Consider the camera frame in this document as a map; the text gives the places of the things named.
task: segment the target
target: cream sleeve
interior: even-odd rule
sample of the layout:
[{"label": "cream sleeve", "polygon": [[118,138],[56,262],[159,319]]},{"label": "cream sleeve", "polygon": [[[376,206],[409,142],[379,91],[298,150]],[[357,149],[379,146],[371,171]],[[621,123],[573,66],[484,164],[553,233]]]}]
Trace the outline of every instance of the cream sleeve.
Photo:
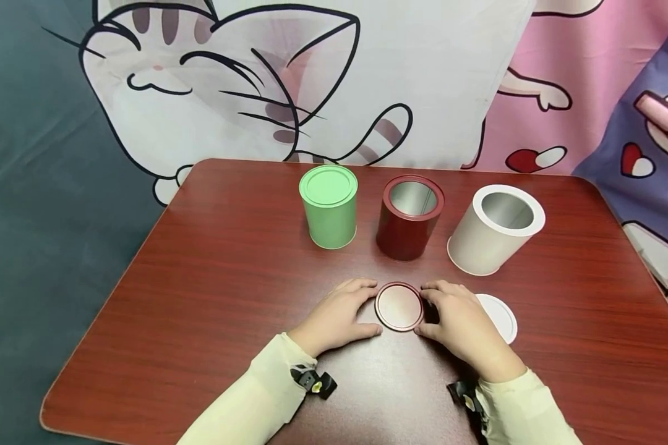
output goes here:
[{"label": "cream sleeve", "polygon": [[314,367],[317,361],[287,334],[274,337],[178,445],[264,445],[292,420],[304,399],[304,388],[290,375],[290,367],[300,364]]},{"label": "cream sleeve", "polygon": [[476,396],[489,445],[581,445],[549,388],[531,370],[507,383],[481,381]]}]

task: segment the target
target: wooden table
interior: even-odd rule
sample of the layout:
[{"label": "wooden table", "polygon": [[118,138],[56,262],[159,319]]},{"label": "wooden table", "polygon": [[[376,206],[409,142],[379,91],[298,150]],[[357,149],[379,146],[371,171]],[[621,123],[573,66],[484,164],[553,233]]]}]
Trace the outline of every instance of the wooden table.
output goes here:
[{"label": "wooden table", "polygon": [[[298,182],[312,166],[208,160],[193,168],[45,397],[45,428],[133,445],[174,444],[272,336],[354,276],[445,278],[516,314],[513,346],[552,389],[586,445],[668,444],[668,305],[598,191],[583,179],[352,167],[358,234],[315,247]],[[446,205],[424,256],[374,242],[386,182],[419,173]],[[534,195],[546,226],[502,269],[450,263],[448,236],[491,183]],[[374,321],[371,305],[362,319]],[[309,397],[273,444],[473,444],[445,385],[460,364],[413,333],[385,331],[321,357],[339,388]],[[320,423],[323,417],[328,423]]]}]

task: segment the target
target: black buckle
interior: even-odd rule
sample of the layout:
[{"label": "black buckle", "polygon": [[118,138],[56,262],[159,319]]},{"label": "black buckle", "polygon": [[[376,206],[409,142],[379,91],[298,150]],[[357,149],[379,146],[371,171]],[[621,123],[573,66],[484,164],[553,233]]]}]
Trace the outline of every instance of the black buckle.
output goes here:
[{"label": "black buckle", "polygon": [[326,374],[326,372],[319,376],[313,368],[305,365],[293,366],[290,369],[290,374],[298,385],[307,392],[318,395],[323,400],[328,399],[337,388],[336,381],[334,381],[332,376]]},{"label": "black buckle", "polygon": [[475,394],[475,385],[460,380],[447,385],[446,388],[455,404],[466,407],[472,412],[482,413],[482,405],[477,399],[477,394]]}]

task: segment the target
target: green lid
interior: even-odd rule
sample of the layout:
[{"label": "green lid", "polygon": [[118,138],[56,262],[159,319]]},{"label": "green lid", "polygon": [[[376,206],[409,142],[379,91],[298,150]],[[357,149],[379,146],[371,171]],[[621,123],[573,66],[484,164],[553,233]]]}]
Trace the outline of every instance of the green lid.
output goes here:
[{"label": "green lid", "polygon": [[340,165],[320,165],[299,182],[302,199],[316,207],[336,207],[356,195],[356,176]]}]

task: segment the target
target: gray fabric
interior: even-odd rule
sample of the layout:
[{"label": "gray fabric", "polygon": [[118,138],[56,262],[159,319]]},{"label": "gray fabric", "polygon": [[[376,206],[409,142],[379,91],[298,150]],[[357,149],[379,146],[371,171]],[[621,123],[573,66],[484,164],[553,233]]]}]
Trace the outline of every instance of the gray fabric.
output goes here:
[{"label": "gray fabric", "polygon": [[161,212],[115,141],[77,49],[89,0],[0,1],[0,445],[43,431],[42,398]]}]

